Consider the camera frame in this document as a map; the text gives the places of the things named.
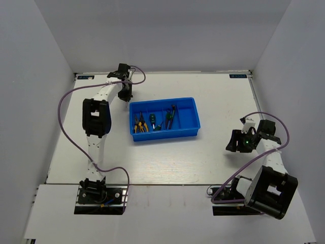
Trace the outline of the yellow black cutting pliers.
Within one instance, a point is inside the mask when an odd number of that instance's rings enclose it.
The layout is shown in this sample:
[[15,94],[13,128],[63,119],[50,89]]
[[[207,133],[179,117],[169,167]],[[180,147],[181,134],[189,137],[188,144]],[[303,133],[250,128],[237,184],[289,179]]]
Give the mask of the yellow black cutting pliers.
[[136,115],[135,115],[134,133],[141,133],[141,122]]

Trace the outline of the small green stubby screwdriver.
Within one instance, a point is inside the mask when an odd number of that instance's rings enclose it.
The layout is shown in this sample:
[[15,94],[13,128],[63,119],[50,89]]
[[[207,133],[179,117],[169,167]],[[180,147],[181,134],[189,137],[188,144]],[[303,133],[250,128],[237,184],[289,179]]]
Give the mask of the small green stubby screwdriver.
[[160,131],[162,129],[162,124],[157,125],[153,130]]

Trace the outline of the green hex key set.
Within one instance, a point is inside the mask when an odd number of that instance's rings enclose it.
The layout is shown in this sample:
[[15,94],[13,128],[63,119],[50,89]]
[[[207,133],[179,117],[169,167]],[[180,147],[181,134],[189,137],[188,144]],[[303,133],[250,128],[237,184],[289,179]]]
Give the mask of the green hex key set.
[[165,128],[166,128],[166,130],[170,130],[171,129],[175,112],[176,112],[176,106],[175,105],[171,105],[171,109],[167,109],[166,121],[165,121]]

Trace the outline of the yellow black needle-nose pliers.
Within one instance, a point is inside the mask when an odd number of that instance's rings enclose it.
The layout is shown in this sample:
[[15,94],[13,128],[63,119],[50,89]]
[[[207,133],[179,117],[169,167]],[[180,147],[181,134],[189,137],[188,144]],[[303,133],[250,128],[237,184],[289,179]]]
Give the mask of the yellow black needle-nose pliers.
[[140,131],[141,132],[149,132],[149,128],[148,128],[148,126],[147,126],[147,124],[146,124],[146,122],[144,120],[144,116],[143,116],[142,112],[140,112],[140,123],[141,123]]

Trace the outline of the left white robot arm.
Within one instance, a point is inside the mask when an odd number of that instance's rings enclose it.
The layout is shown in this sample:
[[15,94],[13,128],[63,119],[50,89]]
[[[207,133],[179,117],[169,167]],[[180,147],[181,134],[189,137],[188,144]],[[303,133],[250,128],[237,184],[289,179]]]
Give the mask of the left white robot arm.
[[110,104],[118,93],[122,100],[129,101],[132,96],[131,66],[119,64],[118,69],[107,76],[107,85],[102,87],[91,99],[84,99],[82,107],[82,127],[86,134],[88,160],[86,179],[80,186],[94,202],[101,203],[107,198],[104,173],[98,169],[104,161],[104,147],[107,134],[111,130]]

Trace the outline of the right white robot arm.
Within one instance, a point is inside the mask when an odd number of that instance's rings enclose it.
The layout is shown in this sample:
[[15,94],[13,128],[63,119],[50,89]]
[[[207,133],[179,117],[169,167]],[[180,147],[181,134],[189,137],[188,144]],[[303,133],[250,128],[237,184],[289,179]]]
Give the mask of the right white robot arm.
[[263,119],[255,124],[250,118],[243,118],[243,128],[233,130],[226,149],[231,152],[261,155],[261,168],[253,179],[237,175],[223,196],[261,213],[281,220],[291,203],[298,186],[298,180],[289,175],[284,167],[280,151],[280,138],[276,137],[275,122]]

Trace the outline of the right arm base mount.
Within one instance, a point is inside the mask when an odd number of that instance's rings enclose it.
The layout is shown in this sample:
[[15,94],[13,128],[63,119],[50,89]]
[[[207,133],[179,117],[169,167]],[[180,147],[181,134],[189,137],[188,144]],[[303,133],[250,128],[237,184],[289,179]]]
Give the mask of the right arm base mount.
[[261,216],[263,213],[244,205],[243,196],[231,187],[225,187],[212,204],[214,216]]

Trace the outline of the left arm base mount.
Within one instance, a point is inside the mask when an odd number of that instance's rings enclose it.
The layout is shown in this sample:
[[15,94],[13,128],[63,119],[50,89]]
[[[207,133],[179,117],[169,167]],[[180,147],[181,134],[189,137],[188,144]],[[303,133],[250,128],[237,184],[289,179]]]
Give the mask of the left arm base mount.
[[106,186],[101,193],[79,187],[74,208],[75,215],[120,216],[127,203],[126,187]]

